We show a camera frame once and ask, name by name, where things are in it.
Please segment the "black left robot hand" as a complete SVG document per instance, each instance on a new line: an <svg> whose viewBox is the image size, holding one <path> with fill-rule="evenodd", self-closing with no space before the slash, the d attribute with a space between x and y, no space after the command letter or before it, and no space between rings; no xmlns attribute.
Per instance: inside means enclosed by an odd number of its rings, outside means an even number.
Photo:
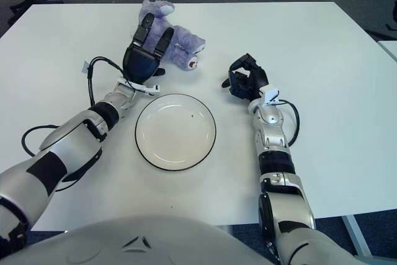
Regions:
<svg viewBox="0 0 397 265"><path fill-rule="evenodd" d="M128 81L143 85L152 76L165 75L165 69L159 64L165 55L174 35L174 29L168 27L155 45L154 52L143 48L154 22L154 14L147 13L126 49L123 57L123 76Z"/></svg>

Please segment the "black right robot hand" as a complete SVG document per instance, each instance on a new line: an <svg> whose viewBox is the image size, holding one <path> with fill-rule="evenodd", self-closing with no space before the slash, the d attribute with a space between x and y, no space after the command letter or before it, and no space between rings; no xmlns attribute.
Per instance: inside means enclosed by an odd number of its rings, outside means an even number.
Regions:
<svg viewBox="0 0 397 265"><path fill-rule="evenodd" d="M253 101L261 97L260 88L268 84L265 71L247 53L230 66L228 77L222 82L221 87L229 88L232 96Z"/></svg>

